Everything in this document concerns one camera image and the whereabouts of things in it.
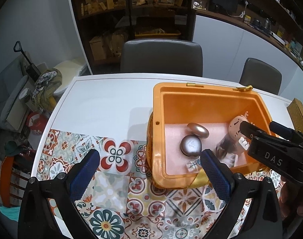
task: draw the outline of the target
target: tile pattern tablecloth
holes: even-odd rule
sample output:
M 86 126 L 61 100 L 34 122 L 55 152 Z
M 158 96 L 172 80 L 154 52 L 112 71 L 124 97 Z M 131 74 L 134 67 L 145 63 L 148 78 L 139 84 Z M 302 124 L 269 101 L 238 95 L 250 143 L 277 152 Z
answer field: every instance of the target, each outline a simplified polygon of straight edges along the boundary
M 91 148 L 99 151 L 100 165 L 75 204 L 98 238 L 202 238 L 225 206 L 210 185 L 182 190 L 154 187 L 146 164 L 146 141 L 50 130 L 37 178 L 49 180 L 67 173 Z M 246 177 L 262 180 L 265 176 L 272 178 L 279 197 L 283 182 L 276 172 L 254 172 Z M 54 215 L 61 218 L 55 201 L 49 199 L 49 203 Z M 251 199 L 245 202 L 230 237 L 241 229 L 250 203 Z

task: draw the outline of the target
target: gray sofa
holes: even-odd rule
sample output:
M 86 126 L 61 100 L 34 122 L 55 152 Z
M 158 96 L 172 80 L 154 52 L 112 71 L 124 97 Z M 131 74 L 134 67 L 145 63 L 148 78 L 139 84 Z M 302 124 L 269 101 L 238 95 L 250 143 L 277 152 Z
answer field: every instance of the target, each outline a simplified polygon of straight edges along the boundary
M 18 96 L 25 88 L 33 91 L 34 85 L 26 75 L 25 64 L 25 58 L 19 55 L 0 73 L 1 129 L 20 132 L 26 120 L 28 107 L 20 102 Z

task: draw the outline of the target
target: gray chair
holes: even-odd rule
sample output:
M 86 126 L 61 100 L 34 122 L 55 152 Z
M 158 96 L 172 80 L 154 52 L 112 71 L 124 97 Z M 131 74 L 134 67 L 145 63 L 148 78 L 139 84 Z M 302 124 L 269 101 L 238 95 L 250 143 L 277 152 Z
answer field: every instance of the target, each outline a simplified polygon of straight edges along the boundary
M 244 86 L 252 85 L 253 88 L 278 95 L 281 80 L 282 75 L 276 68 L 261 60 L 248 58 L 239 83 Z
M 15 132 L 22 130 L 28 107 L 18 95 L 25 88 L 35 87 L 27 75 L 22 74 L 25 58 L 19 55 L 0 73 L 0 128 Z
M 122 49 L 121 72 L 203 76 L 203 53 L 197 43 L 171 39 L 136 39 Z

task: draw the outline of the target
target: vacuum handle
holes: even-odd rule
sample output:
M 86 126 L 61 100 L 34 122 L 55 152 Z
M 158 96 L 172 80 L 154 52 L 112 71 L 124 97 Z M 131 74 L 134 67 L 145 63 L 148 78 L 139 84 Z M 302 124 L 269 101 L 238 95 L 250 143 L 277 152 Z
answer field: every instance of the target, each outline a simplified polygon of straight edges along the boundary
M 25 57 L 25 59 L 27 60 L 27 62 L 31 65 L 32 62 L 28 59 L 27 55 L 25 55 L 23 49 L 22 49 L 22 46 L 21 46 L 21 42 L 20 41 L 17 41 L 13 47 L 13 50 L 14 52 L 21 52 L 22 55 Z

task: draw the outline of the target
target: blue gripper pad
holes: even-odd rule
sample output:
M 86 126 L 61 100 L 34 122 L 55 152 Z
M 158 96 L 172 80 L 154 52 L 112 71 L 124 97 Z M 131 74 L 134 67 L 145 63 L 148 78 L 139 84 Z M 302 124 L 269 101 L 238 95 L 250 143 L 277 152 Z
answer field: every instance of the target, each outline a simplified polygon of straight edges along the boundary
M 210 149 L 200 154 L 200 164 L 209 178 L 219 199 L 229 202 L 233 188 L 233 173 L 227 165 L 222 164 Z
M 73 176 L 70 181 L 70 199 L 72 202 L 80 200 L 87 186 L 93 178 L 97 168 L 99 167 L 100 156 L 99 152 L 91 149 L 84 159 L 75 164 L 69 171 L 68 175 Z

